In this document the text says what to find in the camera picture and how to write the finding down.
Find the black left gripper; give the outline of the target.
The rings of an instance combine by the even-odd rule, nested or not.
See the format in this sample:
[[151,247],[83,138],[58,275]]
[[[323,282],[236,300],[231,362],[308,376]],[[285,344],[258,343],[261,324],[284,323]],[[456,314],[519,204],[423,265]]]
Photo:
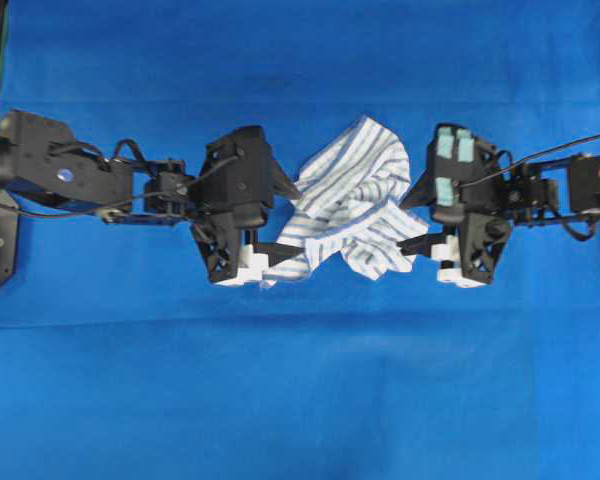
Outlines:
[[[301,192],[273,159],[264,129],[256,125],[208,144],[200,176],[202,181],[192,188],[195,212],[190,230],[209,281],[221,284],[238,277],[243,232],[266,224],[273,191],[286,199],[300,199]],[[257,242],[254,252],[266,255],[271,268],[305,250]]]

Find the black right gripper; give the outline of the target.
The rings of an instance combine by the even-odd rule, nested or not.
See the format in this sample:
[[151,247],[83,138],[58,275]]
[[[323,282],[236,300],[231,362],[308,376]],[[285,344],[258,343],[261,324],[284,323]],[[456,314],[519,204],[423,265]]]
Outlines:
[[492,283],[511,236],[502,213],[504,191],[498,149],[470,130],[439,124],[428,147],[427,166],[401,200],[402,210],[430,204],[432,220],[444,233],[424,234],[397,243],[405,257],[420,255],[440,263],[438,280],[460,288]]

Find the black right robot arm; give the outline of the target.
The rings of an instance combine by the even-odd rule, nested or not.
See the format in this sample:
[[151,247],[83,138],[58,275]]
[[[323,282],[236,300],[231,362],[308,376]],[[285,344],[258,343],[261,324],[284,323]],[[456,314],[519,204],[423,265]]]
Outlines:
[[442,283],[475,288],[492,283],[516,226],[558,225],[590,240],[600,222],[600,155],[546,156],[514,160],[463,126],[437,125],[425,172],[400,207],[428,207],[442,229],[398,242],[401,254],[438,262]]

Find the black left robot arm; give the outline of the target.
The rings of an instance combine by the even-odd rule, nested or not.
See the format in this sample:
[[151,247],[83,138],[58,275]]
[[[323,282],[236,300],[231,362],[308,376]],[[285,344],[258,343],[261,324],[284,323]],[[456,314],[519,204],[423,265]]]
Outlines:
[[300,197],[260,126],[209,143],[200,173],[190,175],[182,161],[146,159],[132,139],[118,141],[105,156],[65,123],[13,110],[0,129],[0,189],[53,208],[58,218],[187,222],[212,284],[259,282],[268,268],[304,251],[258,239],[275,197]]

